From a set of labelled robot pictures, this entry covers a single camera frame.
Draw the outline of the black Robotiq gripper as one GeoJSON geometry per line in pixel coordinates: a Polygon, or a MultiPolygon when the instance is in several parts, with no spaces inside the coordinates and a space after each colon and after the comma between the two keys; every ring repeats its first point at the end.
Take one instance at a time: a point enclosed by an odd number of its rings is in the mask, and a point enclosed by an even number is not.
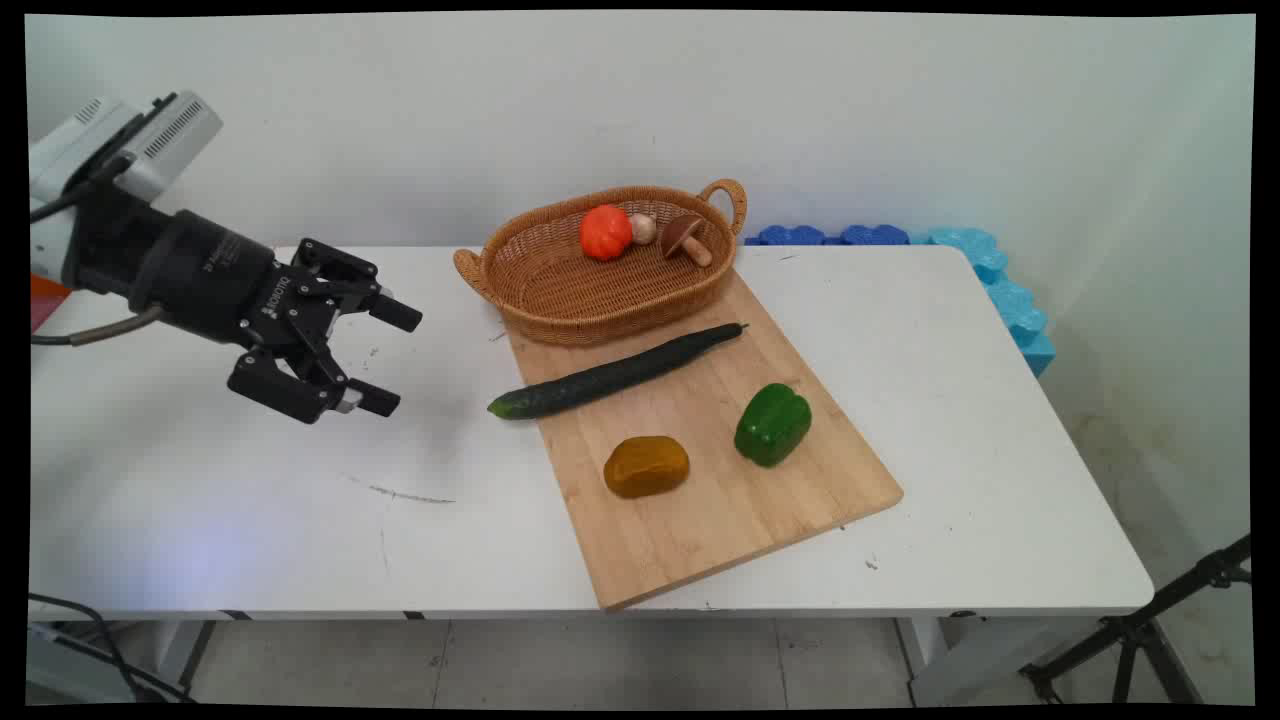
{"type": "Polygon", "coordinates": [[[323,306],[365,313],[406,333],[422,313],[378,278],[378,266],[317,240],[300,241],[291,270],[265,245],[192,211],[168,215],[114,186],[91,188],[76,205],[67,260],[74,290],[125,299],[131,316],[67,336],[84,346],[163,322],[247,348],[227,387],[305,424],[324,413],[361,409],[390,416],[401,396],[356,379],[323,346],[323,306]],[[311,348],[320,348],[314,352],[311,348]]]}

